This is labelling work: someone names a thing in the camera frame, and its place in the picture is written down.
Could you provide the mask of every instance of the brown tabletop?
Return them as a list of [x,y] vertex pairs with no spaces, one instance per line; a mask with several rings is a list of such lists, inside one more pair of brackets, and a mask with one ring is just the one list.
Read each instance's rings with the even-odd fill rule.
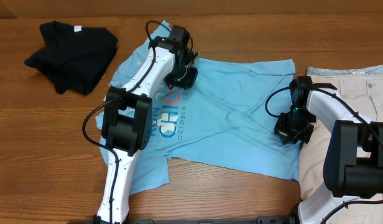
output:
[[[297,75],[308,66],[383,64],[383,13],[66,18],[57,20],[107,27],[119,49],[91,94],[58,95],[41,73],[23,64],[44,46],[39,25],[53,19],[0,19],[0,223],[66,223],[97,212],[106,166],[81,124],[102,103],[121,62],[145,41],[149,19],[186,27],[195,49],[213,60],[291,58]],[[88,133],[97,140],[95,125],[92,120]],[[287,214],[300,201],[296,181],[181,159],[171,159],[169,170],[171,184],[131,197],[131,218],[254,218]]]

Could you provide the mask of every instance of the crumpled black fabric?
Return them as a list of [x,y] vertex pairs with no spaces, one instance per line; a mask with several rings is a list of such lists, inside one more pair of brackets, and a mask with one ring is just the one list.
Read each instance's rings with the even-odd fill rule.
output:
[[75,90],[89,94],[117,52],[118,39],[106,28],[74,26],[53,21],[40,26],[46,46],[24,61],[41,71],[59,94]]

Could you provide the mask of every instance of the beige cloth liner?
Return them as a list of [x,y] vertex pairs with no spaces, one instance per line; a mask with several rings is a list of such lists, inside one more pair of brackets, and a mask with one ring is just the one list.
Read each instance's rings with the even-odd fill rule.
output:
[[[313,82],[332,83],[343,99],[359,113],[373,121],[383,121],[383,75],[310,75]],[[323,182],[323,163],[331,134],[321,121],[314,124],[314,132],[308,144],[302,146],[299,156],[299,184],[302,200],[308,199]],[[359,157],[369,153],[358,150]],[[377,194],[371,200],[383,199]],[[350,205],[331,219],[339,224],[383,224],[383,205]]]

